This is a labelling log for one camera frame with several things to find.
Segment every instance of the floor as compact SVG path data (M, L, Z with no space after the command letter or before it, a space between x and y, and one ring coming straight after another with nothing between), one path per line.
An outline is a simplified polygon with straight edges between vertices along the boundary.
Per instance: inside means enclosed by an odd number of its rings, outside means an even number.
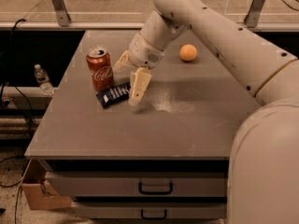
M236 22L242 22L252 0L203 0L209 7ZM72 21L145 21L153 9L151 0L64 0ZM260 22L299 22L299 3L295 0L266 0ZM50 0L0 0L0 23L25 18L32 22L56 21ZM0 184L10 186L22 179L25 147L3 147L0 140ZM31 211L20 184L0 187L0 214L3 224L93 223L76 217L71 209Z

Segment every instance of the can lid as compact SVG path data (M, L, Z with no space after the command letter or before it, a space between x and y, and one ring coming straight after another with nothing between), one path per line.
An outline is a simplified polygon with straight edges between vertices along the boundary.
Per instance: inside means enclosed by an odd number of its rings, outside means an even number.
M89 56L94 57L94 58L99 58L103 57L107 54L107 50L104 48L95 48L91 49L91 51L88 53Z

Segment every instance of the gray tabletop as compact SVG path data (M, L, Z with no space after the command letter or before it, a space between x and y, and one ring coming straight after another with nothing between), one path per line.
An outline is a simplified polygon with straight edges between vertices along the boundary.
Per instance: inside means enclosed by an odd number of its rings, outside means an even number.
M87 31L25 155L45 160L228 159L235 133L259 106L187 31L170 44L142 103L103 109L86 54L104 46L115 63L138 30ZM184 63L182 45L198 56ZM127 74L115 76L123 82Z

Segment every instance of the desk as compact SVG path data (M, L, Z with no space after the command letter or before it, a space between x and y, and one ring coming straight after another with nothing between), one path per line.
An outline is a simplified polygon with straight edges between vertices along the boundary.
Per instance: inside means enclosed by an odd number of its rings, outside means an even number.
M102 45L115 63L137 32L85 33L25 156L43 164L82 217L225 217L231 145L259 106L187 31L152 70L141 104L103 109L85 56ZM188 43L198 57L184 63L179 49Z

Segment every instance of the drawer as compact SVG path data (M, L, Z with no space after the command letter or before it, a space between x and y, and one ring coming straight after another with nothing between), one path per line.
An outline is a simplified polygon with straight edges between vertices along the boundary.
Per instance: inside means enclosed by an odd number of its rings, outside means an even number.
M225 203L85 203L73 202L78 217L101 219L213 219L226 217Z
M47 172L46 179L65 196L226 197L223 173Z

